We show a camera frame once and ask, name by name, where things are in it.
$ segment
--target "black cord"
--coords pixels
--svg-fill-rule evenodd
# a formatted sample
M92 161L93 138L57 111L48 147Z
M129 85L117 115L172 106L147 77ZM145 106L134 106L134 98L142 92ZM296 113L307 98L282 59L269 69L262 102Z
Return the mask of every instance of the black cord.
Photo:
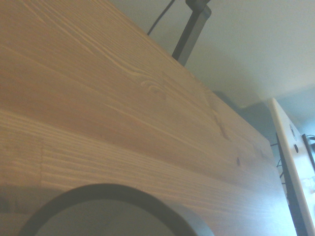
M152 32L152 30L154 29L154 27L157 25L157 23L159 22L159 20L163 17L163 15L168 11L168 9L173 5L173 3L175 2L175 0L171 0L171 2L167 5L167 7L164 9L164 11L159 15L159 17L157 18L157 20L154 22L154 24L152 25L151 29L149 30L149 32L147 33L147 35L150 35L150 33Z

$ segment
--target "metal bracket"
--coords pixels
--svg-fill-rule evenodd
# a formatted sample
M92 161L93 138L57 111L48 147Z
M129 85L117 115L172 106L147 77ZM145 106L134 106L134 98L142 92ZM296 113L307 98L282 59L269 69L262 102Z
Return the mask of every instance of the metal bracket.
M192 14L172 55L182 66L185 66L207 19L211 16L211 10L207 6L209 1L186 0Z

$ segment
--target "wooden board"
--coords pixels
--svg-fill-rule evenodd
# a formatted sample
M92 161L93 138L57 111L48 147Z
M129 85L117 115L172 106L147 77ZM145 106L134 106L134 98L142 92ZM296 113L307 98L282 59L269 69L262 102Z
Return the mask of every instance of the wooden board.
M216 236L296 235L269 143L107 1L0 1L0 184L121 183Z

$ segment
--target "white ceiling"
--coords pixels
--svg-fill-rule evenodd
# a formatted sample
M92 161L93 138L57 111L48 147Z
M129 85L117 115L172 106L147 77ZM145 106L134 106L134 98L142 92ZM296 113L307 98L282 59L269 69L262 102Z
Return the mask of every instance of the white ceiling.
M111 1L145 32L170 2ZM208 6L212 15L186 68L262 133L268 124L258 107L271 97L297 127L315 132L315 1L211 0ZM172 54L190 14L176 0L150 36Z

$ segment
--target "screw hole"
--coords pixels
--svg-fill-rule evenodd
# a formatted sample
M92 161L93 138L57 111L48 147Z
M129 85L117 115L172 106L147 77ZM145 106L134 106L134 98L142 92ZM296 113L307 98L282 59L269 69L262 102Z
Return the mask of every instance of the screw hole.
M296 144L294 145L294 148L295 148L296 152L299 153L299 148L297 147Z

